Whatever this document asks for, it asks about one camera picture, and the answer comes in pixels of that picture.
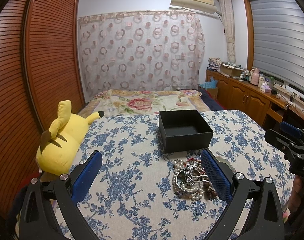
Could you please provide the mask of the person's right hand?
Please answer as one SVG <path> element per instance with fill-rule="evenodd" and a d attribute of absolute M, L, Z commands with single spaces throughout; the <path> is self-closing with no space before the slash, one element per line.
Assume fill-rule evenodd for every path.
<path fill-rule="evenodd" d="M 297 211 L 304 195 L 304 181 L 300 176 L 295 176 L 293 180 L 292 191 L 288 200 L 288 209 L 291 213 Z"/>

